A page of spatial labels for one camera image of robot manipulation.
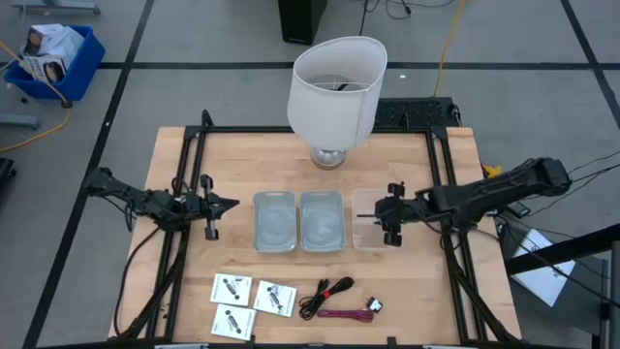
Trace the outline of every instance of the cable connector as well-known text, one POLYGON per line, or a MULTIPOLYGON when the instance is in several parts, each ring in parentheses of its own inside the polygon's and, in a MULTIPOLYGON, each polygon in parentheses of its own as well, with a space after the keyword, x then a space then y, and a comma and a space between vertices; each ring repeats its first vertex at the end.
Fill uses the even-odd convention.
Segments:
POLYGON ((366 307, 374 312, 380 312, 384 305, 374 297, 371 297, 366 303, 366 307))

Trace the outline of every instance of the floor tile line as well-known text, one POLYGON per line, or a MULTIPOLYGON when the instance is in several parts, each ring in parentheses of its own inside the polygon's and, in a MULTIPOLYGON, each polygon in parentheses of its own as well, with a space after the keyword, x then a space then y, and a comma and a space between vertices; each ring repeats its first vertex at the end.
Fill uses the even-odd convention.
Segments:
MULTIPOLYGON (((125 58, 123 68, 118 78, 118 82, 116 83, 116 87, 114 88, 114 92, 112 93, 112 97, 108 106, 108 111, 106 112, 106 116, 104 117, 101 130, 99 131, 99 136, 97 137, 97 140, 95 142, 95 147, 90 156, 88 166, 86 167, 84 178, 86 178, 86 176, 92 170, 99 166, 99 162, 106 146, 106 141, 108 140, 109 130, 111 129, 112 122, 114 120, 114 117, 116 116, 116 111, 118 110, 118 105, 125 90, 125 85, 127 84, 127 78, 129 77, 129 73, 131 71, 131 64, 134 62, 134 59, 136 59, 136 54, 140 46, 142 35, 144 34, 146 22, 148 21, 151 10, 153 8, 153 3, 154 0, 146 0, 146 2, 144 3, 144 8, 142 9, 142 14, 139 18, 139 23, 134 33, 134 38, 127 52, 127 56, 125 58)), ((76 202, 74 203, 71 214, 69 216, 69 221, 67 222, 67 226, 65 227, 65 232, 60 240, 60 245, 58 247, 58 250, 56 251, 56 255, 51 265, 49 275, 47 276, 46 285, 44 286, 43 292, 41 293, 41 297, 39 298, 39 302, 37 304, 37 308, 33 315, 30 326, 28 328, 28 332, 26 334, 26 337, 24 338, 22 348, 32 349, 37 347, 41 332, 43 331, 44 325, 46 323, 47 314, 49 313, 49 309, 56 293, 58 283, 60 282, 60 278, 62 276, 62 270, 65 267, 65 264, 69 257, 69 251, 71 250, 71 245, 73 244, 74 237, 76 236, 76 232, 78 230, 79 220, 84 211, 86 199, 86 194, 83 191, 79 190, 76 202)))
MULTIPOLYGON (((132 69, 151 70, 277 70, 292 69, 294 62, 134 62, 132 69)), ((439 62, 388 62, 388 69, 437 69, 439 62)), ((104 62, 99 69, 121 69, 122 63, 104 62)), ((608 70, 620 70, 620 63, 606 63, 608 70)), ((517 62, 447 62, 444 64, 447 70, 590 70, 590 63, 570 62, 540 62, 540 63, 517 63, 517 62)))
MULTIPOLYGON (((592 47, 590 46, 590 43, 588 42, 588 39, 585 36, 585 33, 583 32, 583 29, 581 28, 581 24, 579 24, 579 20, 577 19, 577 16, 574 13, 573 6, 571 6, 571 3, 569 2, 569 0, 560 0, 560 2, 562 3, 562 7, 564 8, 564 12, 566 13, 566 16, 569 18, 569 22, 571 23, 571 26, 573 27, 574 34, 577 36, 577 40, 579 41, 579 44, 581 45, 581 49, 583 49, 583 53, 585 54, 586 58, 588 59, 588 62, 592 66, 592 72, 594 73, 594 76, 597 79, 597 83, 599 84, 599 87, 601 88, 601 92, 603 92, 604 99, 607 102, 609 109, 611 110, 611 114, 613 115, 613 118, 616 120, 616 124, 618 125, 618 127, 620 127, 620 106, 618 105, 618 101, 616 100, 615 94, 613 93, 611 86, 609 86, 609 82, 607 81, 607 78, 605 77, 605 73, 602 70, 602 66, 601 64, 599 64, 599 61, 597 60, 597 57, 594 54, 594 51, 592 50, 592 47)), ((613 68, 615 66, 616 64, 612 64, 609 67, 613 68)))

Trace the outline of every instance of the wooden table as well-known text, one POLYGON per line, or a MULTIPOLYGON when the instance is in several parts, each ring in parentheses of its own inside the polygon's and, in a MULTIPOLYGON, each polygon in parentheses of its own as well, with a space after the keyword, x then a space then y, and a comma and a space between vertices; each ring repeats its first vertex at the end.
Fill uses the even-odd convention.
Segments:
MULTIPOLYGON (((170 187, 183 131, 160 129, 147 188, 170 187)), ((472 130, 449 129, 449 144, 458 183, 481 179, 472 130)), ((439 143, 436 148, 443 165, 439 143)), ((323 171, 313 165, 309 146, 295 134, 208 134, 201 173, 213 177, 217 194, 239 199, 241 204, 218 222, 218 241, 204 239, 203 221, 192 224, 174 341, 238 342, 210 333, 217 307, 209 301, 211 285, 214 273, 223 272, 255 278, 250 304, 261 279, 296 287, 299 298, 314 294, 321 278, 333 283, 349 275, 356 281, 354 288, 330 298, 324 308, 362 308, 370 297, 378 298, 385 306, 371 324, 316 317, 304 321, 297 315, 297 306, 292 318, 259 312, 254 327, 259 343, 385 344, 388 336, 395 336, 399 344, 458 343, 445 255, 436 233, 423 224, 404 225, 403 246, 388 252, 358 251, 352 244, 354 189, 386 188, 390 182, 403 180, 407 197, 411 197, 416 190, 433 185, 423 135, 372 134, 362 146, 348 152, 342 167, 323 171), (298 200, 301 192, 319 189, 337 189, 343 195, 348 240, 343 251, 311 254, 298 246, 290 254, 264 255, 252 248, 255 193, 291 190, 298 200)), ((139 219, 131 249, 153 228, 148 219, 139 219)), ((495 232, 488 218, 480 228, 495 232)), ((506 328, 520 336, 499 243, 482 233, 471 233, 469 237, 480 295, 506 328)), ((129 269, 119 312, 121 329, 130 324, 153 292, 162 241, 160 234, 145 245, 129 269)), ((463 300, 473 337, 471 306, 464 294, 463 300)), ((164 323, 158 321, 157 333, 163 333, 164 323)))

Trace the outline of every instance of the red cable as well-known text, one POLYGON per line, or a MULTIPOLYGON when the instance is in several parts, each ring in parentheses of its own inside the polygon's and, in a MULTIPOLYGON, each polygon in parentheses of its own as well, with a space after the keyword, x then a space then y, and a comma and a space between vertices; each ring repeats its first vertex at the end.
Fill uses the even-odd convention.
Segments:
POLYGON ((348 318, 354 319, 361 322, 369 323, 372 322, 375 315, 370 310, 319 310, 317 312, 317 316, 319 317, 339 317, 339 318, 348 318))

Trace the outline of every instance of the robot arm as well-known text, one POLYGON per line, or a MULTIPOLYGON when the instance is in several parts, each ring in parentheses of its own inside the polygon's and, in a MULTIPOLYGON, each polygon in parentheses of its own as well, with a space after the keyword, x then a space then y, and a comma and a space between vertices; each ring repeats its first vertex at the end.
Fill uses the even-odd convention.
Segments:
POLYGON ((384 243, 400 246, 400 225, 410 222, 436 222, 448 219, 455 230, 470 230, 491 209, 501 208, 530 195, 547 197, 565 194, 571 187, 559 160, 530 159, 496 177, 465 185, 441 185, 416 192, 416 198, 403 200, 404 183, 391 183, 385 197, 375 204, 374 217, 386 232, 384 243))
POLYGON ((180 231, 191 221, 206 219, 206 239, 215 240, 219 236, 214 221, 239 201, 212 193, 213 179, 206 174, 201 175, 201 187, 203 198, 190 191, 178 201, 168 190, 139 190, 114 178, 109 169, 99 168, 84 181, 83 190, 89 196, 125 202, 136 215, 151 218, 166 232, 180 231))

